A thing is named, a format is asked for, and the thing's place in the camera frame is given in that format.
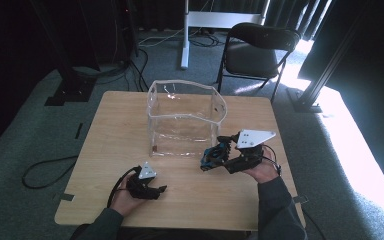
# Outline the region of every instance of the transparent box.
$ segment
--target transparent box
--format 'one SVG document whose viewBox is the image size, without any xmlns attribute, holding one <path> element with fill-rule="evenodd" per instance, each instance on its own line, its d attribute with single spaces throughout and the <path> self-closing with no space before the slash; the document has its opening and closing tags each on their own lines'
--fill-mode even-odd
<svg viewBox="0 0 384 240">
<path fill-rule="evenodd" d="M 214 87 L 154 81 L 148 91 L 150 156 L 202 156 L 217 144 L 227 106 Z"/>
</svg>

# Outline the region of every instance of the wooden tabletop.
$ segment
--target wooden tabletop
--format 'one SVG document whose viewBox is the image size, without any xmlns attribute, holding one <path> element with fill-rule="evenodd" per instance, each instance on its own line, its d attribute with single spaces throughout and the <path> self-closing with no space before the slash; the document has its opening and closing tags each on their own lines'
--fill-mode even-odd
<svg viewBox="0 0 384 240">
<path fill-rule="evenodd" d="M 221 135 L 241 129 L 267 130 L 277 136 L 268 140 L 282 166 L 282 177 L 292 196 L 294 181 L 276 119 L 266 98 L 224 96 L 228 113 Z M 167 185 L 158 200 L 135 210 L 123 226 L 224 230 L 258 229 L 257 183 L 243 173 L 229 174 L 223 167 L 207 172 L 200 158 L 149 156 L 146 93 L 106 92 L 73 170 L 66 194 L 55 215 L 58 224 L 92 223 L 106 207 L 115 182 L 130 168 L 149 162 L 157 172 L 151 187 Z M 296 205 L 305 225 L 301 207 Z"/>
</svg>

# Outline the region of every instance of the sleeve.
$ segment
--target sleeve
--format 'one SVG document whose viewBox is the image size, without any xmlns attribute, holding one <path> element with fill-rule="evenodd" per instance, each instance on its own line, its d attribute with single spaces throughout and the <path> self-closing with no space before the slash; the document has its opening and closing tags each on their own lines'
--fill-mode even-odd
<svg viewBox="0 0 384 240">
<path fill-rule="evenodd" d="M 258 239 L 307 239 L 295 203 L 281 177 L 258 184 Z"/>
<path fill-rule="evenodd" d="M 115 240 L 123 219 L 124 217 L 114 209 L 105 208 L 76 240 Z"/>
</svg>

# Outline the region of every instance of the hand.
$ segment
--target hand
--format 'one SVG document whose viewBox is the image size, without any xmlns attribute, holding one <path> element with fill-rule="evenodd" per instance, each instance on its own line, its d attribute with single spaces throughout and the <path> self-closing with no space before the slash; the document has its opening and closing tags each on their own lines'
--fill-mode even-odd
<svg viewBox="0 0 384 240">
<path fill-rule="evenodd" d="M 146 202 L 145 199 L 133 198 L 129 191 L 126 189 L 127 180 L 132 175 L 127 175 L 120 183 L 119 189 L 112 200 L 110 208 L 116 210 L 118 213 L 127 217 L 134 209 L 139 207 L 142 203 Z"/>
<path fill-rule="evenodd" d="M 263 156 L 272 159 L 271 152 L 269 149 L 263 147 Z M 253 177 L 258 183 L 269 182 L 279 176 L 273 164 L 269 161 L 263 160 L 260 164 L 252 169 L 242 171 Z"/>
</svg>

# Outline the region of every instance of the person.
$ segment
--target person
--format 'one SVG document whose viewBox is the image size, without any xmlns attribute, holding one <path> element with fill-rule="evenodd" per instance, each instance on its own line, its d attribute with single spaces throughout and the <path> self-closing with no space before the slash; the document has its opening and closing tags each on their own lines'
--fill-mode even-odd
<svg viewBox="0 0 384 240">
<path fill-rule="evenodd" d="M 271 152 L 265 149 L 264 156 L 271 159 Z M 258 239 L 307 239 L 307 234 L 298 213 L 295 203 L 288 192 L 283 179 L 269 161 L 262 161 L 252 169 L 243 171 L 257 181 L 259 196 L 258 213 Z M 120 184 L 121 189 L 126 188 L 127 176 Z M 105 208 L 96 220 L 90 225 L 81 225 L 72 236 L 72 240 L 87 239 L 128 239 L 123 238 L 123 228 L 120 225 L 146 200 L 133 198 L 128 191 L 118 191 L 109 208 Z M 209 239 L 199 233 L 187 239 Z M 169 236 L 159 236 L 158 239 L 186 239 Z"/>
</svg>

